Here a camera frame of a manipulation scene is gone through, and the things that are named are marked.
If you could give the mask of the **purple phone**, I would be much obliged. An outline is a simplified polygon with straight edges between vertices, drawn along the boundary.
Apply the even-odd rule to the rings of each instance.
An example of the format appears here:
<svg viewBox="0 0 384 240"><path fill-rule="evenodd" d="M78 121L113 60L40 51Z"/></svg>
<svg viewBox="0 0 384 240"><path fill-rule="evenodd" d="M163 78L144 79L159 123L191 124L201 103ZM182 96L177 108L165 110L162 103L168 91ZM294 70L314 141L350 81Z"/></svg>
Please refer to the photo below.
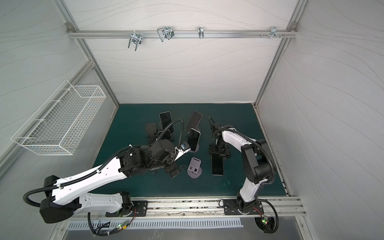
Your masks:
<svg viewBox="0 0 384 240"><path fill-rule="evenodd" d="M224 160L220 154L212 153L212 174L222 176L224 174Z"/></svg>
<svg viewBox="0 0 384 240"><path fill-rule="evenodd" d="M187 124L187 127L186 127L186 130L189 132L191 129L197 129L198 125L200 124L201 122L201 119L202 119L203 115L197 111L194 111L190 120L189 120L189 123Z"/></svg>

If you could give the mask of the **purple round stand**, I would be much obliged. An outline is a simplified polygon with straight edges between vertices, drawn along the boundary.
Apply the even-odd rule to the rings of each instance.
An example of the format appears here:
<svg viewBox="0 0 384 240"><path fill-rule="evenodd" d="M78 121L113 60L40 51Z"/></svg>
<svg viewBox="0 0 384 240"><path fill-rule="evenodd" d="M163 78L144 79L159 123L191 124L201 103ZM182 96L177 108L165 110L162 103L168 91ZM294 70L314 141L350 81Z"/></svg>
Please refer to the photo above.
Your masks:
<svg viewBox="0 0 384 240"><path fill-rule="evenodd" d="M190 178L197 179L198 177L201 176L202 174L201 163L202 163L201 160L195 157L191 158L190 164L187 169L187 174L190 176Z"/></svg>

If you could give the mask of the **black folding phone stand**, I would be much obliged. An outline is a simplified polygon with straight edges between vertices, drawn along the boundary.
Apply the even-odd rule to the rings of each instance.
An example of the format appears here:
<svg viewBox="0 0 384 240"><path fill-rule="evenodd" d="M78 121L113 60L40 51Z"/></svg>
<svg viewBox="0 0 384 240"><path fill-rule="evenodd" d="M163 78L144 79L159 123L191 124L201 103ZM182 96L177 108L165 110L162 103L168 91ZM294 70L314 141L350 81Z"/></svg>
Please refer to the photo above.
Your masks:
<svg viewBox="0 0 384 240"><path fill-rule="evenodd" d="M158 137L158 129L156 123L148 123L146 124L146 133L148 142L151 145L153 142L157 140Z"/></svg>

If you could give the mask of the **white edged phone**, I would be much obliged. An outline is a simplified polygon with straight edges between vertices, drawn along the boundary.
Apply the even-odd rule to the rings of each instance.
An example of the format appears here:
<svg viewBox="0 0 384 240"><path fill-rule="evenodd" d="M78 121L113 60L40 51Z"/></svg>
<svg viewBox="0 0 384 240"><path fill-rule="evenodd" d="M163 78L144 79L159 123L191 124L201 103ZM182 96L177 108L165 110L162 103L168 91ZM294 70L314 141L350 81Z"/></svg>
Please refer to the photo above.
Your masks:
<svg viewBox="0 0 384 240"><path fill-rule="evenodd" d="M165 133L163 134L163 131L158 132L158 139L161 140L168 140L168 141L173 141L172 139L172 134L170 130L166 130Z"/></svg>

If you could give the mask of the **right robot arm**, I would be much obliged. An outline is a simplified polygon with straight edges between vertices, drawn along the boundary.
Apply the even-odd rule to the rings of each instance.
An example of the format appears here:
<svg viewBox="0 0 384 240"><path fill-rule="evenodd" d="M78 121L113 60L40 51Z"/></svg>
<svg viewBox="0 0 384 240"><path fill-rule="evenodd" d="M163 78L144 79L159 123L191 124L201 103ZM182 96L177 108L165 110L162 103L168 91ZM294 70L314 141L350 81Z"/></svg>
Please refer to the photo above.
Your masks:
<svg viewBox="0 0 384 240"><path fill-rule="evenodd" d="M255 218L257 227L265 234L273 234L279 228L279 216L275 207L259 198L259 193L266 185L276 179L276 168L270 149L265 140L254 140L238 132L233 126L221 126L209 117L212 137L216 139L209 146L212 161L212 174L224 174L224 160L231 157L230 146L242 154L242 165L246 176L242 188L235 200L221 199L219 207L225 215L260 215Z"/></svg>

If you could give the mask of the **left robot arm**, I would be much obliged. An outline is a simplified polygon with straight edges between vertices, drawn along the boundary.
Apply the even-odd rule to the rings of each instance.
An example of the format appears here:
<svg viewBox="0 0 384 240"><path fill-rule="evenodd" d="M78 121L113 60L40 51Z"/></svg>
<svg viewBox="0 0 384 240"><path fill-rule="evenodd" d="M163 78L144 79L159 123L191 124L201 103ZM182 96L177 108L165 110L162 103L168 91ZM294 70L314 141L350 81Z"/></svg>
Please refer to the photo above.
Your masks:
<svg viewBox="0 0 384 240"><path fill-rule="evenodd" d="M105 195L91 193L112 182L150 171L165 169L171 176L177 174L176 160L196 148L197 142L188 139L175 146L165 139L166 131L176 122L170 122L161 134L149 145L129 145L112 154L103 164L77 175L58 178L49 176L44 187L28 191L23 201L39 212L47 224L62 222L74 215L92 212L104 213L107 217L124 217L135 208L128 192Z"/></svg>

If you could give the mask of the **white middle-right phone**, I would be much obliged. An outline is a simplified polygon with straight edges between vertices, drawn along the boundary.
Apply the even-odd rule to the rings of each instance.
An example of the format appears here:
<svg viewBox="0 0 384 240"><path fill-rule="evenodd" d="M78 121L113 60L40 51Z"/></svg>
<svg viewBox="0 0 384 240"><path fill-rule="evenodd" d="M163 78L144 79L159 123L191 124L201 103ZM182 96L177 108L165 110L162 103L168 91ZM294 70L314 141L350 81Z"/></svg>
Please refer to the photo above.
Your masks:
<svg viewBox="0 0 384 240"><path fill-rule="evenodd" d="M187 143L191 149L191 152L195 152L197 150L200 136L201 136L200 131L193 128L190 129Z"/></svg>

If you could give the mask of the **black back-left phone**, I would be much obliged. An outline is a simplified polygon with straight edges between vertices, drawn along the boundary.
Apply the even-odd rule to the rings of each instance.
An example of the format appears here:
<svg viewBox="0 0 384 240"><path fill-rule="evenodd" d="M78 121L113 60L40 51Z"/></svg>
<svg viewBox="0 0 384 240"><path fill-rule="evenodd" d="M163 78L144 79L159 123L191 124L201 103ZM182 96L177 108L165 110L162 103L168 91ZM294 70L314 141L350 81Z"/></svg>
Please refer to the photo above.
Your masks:
<svg viewBox="0 0 384 240"><path fill-rule="evenodd" d="M171 112L162 112L159 114L161 127L164 130L173 120Z"/></svg>

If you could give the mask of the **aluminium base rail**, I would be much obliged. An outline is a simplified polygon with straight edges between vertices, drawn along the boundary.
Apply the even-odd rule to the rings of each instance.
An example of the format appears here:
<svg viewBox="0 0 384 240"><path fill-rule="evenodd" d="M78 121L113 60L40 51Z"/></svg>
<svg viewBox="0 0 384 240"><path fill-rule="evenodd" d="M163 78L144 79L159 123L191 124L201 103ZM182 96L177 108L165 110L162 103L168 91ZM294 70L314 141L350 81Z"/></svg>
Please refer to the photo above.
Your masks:
<svg viewBox="0 0 384 240"><path fill-rule="evenodd" d="M274 212L280 217L305 217L306 210L299 197L271 197L261 196L272 204L262 202L245 213L236 208L235 196L224 197L199 197L199 198L132 198L133 202L145 201L147 218L209 218L226 217L226 214L234 214L239 217L260 217L260 214L274 216Z"/></svg>

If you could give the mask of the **aluminium cross rail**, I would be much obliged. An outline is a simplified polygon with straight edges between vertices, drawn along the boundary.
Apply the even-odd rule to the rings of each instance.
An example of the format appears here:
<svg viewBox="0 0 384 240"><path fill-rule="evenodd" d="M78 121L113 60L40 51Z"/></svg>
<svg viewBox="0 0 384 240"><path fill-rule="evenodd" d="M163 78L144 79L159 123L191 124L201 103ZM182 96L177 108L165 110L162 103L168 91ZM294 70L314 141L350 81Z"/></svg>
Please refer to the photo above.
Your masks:
<svg viewBox="0 0 384 240"><path fill-rule="evenodd" d="M173 39L247 39L247 38L295 38L299 32L284 30L174 30ZM142 39L159 39L154 31L76 31L67 33L71 39L129 39L137 34Z"/></svg>

